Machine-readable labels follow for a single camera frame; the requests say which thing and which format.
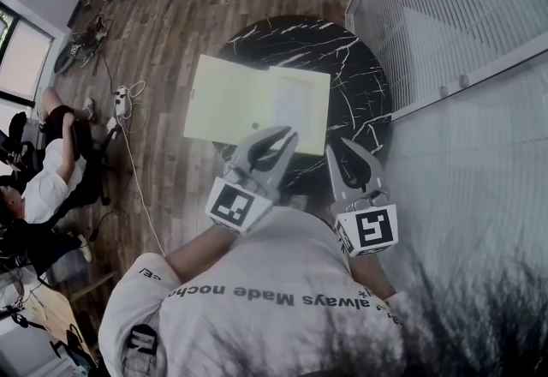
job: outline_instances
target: wooden floor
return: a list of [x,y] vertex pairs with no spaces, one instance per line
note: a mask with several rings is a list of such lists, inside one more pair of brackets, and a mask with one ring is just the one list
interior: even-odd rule
[[[90,0],[91,7],[76,16],[74,30],[80,31],[97,14],[112,19],[112,31],[103,49],[113,87],[130,87],[146,81],[146,90],[134,108],[132,129],[143,116],[143,129],[130,135],[137,175],[152,222],[166,252],[194,238],[209,225],[203,213],[214,177],[221,162],[213,145],[182,137],[189,91],[200,54],[215,56],[233,34],[267,16],[316,15],[344,24],[348,0]],[[94,60],[85,68],[73,67],[57,77],[55,89],[62,100],[81,107],[87,95],[98,103],[104,135],[113,113],[110,80],[100,58],[97,74]],[[110,178],[116,212],[101,224],[92,245],[95,261],[91,276],[116,269],[125,272],[140,254],[158,252],[133,181],[128,183],[130,163],[122,137],[110,148],[111,163],[119,170]],[[89,236],[110,208],[99,204],[69,214],[79,230]],[[97,328],[113,284],[79,301],[81,310],[93,313]]]

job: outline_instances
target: power strip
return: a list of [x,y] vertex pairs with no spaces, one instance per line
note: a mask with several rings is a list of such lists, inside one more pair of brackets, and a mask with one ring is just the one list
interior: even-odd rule
[[128,117],[131,109],[131,102],[129,101],[128,89],[126,87],[119,87],[114,95],[115,95],[114,109],[116,111],[116,118]]

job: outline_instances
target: seated person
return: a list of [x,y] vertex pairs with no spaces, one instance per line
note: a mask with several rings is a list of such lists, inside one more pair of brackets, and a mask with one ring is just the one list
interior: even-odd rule
[[74,120],[92,120],[94,102],[86,99],[84,110],[72,109],[62,103],[50,88],[42,93],[45,114],[44,169],[27,184],[23,194],[11,187],[0,187],[0,223],[9,224],[20,218],[29,224],[47,222],[82,180],[86,160],[74,161],[72,128]]

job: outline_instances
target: hair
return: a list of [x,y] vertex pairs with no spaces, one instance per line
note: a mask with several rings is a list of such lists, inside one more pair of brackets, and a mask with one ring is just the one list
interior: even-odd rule
[[2,191],[0,191],[0,224],[8,226],[13,221],[14,215],[8,208],[8,203],[3,197]]
[[[213,332],[223,362],[220,375],[238,377],[433,377],[548,375],[548,293],[546,278],[527,266],[502,270],[470,284],[436,286],[419,266],[421,293],[411,298],[401,344],[378,346],[366,325],[349,336],[326,317],[317,369],[289,367],[275,373],[268,353],[255,340]],[[355,320],[346,321],[356,327]]]

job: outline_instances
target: marble tabletop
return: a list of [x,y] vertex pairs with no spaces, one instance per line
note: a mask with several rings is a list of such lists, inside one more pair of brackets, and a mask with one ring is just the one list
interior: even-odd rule
[[[388,140],[392,98],[384,72],[361,40],[333,22],[302,15],[271,17],[241,30],[219,57],[256,69],[284,66],[329,74],[326,141],[336,135],[376,153]],[[225,160],[235,149],[216,147]],[[280,187],[284,194],[328,189],[325,157],[301,154],[294,156]]]

